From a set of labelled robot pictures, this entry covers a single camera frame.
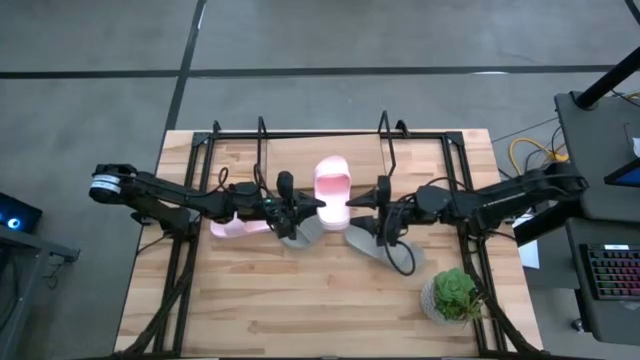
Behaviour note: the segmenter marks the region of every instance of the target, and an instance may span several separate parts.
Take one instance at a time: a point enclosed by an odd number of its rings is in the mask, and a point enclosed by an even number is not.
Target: pink slide sandal
[[[318,217],[325,230],[338,231],[349,226],[351,175],[349,165],[342,156],[329,156],[322,160],[313,174],[314,196],[327,203],[318,208]]]
[[[266,221],[247,221],[238,219],[238,213],[233,214],[233,220],[226,224],[211,222],[211,233],[221,239],[231,239],[250,234],[271,231]]]

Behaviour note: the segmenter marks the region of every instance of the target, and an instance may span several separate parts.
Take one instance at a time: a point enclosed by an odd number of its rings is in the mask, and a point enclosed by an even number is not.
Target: wooden table
[[[462,132],[474,186],[498,182],[488,131]],[[183,183],[192,133],[167,133],[158,177]],[[393,198],[446,175],[438,141],[395,140],[394,144],[398,164],[392,177]],[[382,146],[388,162],[386,141]],[[255,150],[254,140],[216,141],[209,189],[217,185],[217,174],[224,166],[229,167],[228,182],[251,180]],[[202,158],[200,154],[198,170]],[[461,179],[459,164],[456,171]],[[200,174],[196,173],[195,188],[198,179]],[[437,185],[447,186],[446,182]],[[366,211],[358,209],[354,216]],[[505,226],[501,231],[510,230]],[[145,228],[140,246],[160,235],[159,228]],[[427,259],[424,268],[410,277],[358,254],[345,244],[342,234],[326,234],[312,248],[294,250],[271,233],[216,239],[209,231],[209,221],[204,221],[183,356],[477,355],[470,324],[440,326],[420,308],[419,294],[425,281],[440,271],[462,267],[455,228],[412,226],[405,240],[422,246]],[[169,240],[162,241],[138,256],[116,350],[131,344],[158,309],[170,248]],[[527,340],[541,348],[516,244],[495,237],[487,248],[500,305]],[[170,318],[166,344],[173,339],[174,322],[175,318]],[[490,348],[495,348],[491,328],[486,329]]]

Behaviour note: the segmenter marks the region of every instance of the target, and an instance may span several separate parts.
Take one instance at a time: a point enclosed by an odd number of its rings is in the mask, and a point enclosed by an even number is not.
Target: rgb keyboard
[[[594,298],[640,300],[640,246],[582,245],[582,248]]]

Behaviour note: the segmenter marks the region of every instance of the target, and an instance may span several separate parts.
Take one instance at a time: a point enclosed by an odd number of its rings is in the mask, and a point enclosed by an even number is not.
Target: plant pot
[[[429,319],[435,321],[440,325],[457,325],[464,324],[462,320],[448,320],[442,315],[440,311],[436,309],[436,289],[432,280],[427,281],[420,292],[420,303],[422,304],[422,311],[429,317]]]

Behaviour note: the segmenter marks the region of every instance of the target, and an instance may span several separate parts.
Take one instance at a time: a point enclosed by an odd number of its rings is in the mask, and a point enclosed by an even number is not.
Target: concrete floor
[[[177,70],[195,4],[5,0],[0,72]],[[638,45],[638,31],[614,0],[209,1],[193,68],[613,64]],[[554,117],[553,95],[600,75],[190,79],[177,128],[208,129],[217,119],[252,129],[258,115],[271,129],[371,128],[386,109],[412,128],[488,128],[499,138]],[[127,209],[87,196],[90,174],[99,162],[153,170],[174,87],[175,79],[0,80],[0,191],[44,210],[40,234],[82,249],[57,289],[42,287],[20,358],[112,350],[140,228]],[[637,88],[633,76],[619,90]],[[518,136],[547,143],[557,126]],[[494,144],[511,174],[515,137]],[[517,148],[520,164],[530,151]],[[552,353],[637,352],[573,333],[571,292],[531,292]]]

